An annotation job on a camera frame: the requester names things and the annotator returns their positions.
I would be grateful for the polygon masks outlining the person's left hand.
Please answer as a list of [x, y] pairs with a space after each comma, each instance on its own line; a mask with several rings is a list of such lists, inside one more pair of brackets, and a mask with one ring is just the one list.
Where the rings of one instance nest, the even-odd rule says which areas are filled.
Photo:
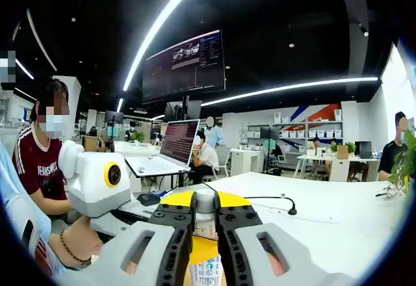
[[77, 259], [86, 261], [92, 255], [98, 256], [102, 240], [97, 231], [91, 229], [90, 218], [81, 216], [62, 234], [63, 242]]

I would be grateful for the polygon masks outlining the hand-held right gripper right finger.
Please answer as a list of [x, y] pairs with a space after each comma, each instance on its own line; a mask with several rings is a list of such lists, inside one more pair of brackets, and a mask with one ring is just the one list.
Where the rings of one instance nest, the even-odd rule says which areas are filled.
[[274, 223], [262, 223], [248, 201], [227, 204], [215, 192], [214, 213], [228, 285], [352, 285], [343, 273], [316, 265], [309, 248]]

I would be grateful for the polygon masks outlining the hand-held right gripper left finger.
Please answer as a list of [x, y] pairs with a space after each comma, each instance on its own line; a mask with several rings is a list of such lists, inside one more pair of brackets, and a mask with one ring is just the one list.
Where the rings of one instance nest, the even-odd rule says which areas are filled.
[[192, 252], [196, 195], [172, 194], [147, 222], [132, 224], [108, 212], [90, 227], [109, 235], [97, 260], [55, 277], [58, 285], [182, 285]]

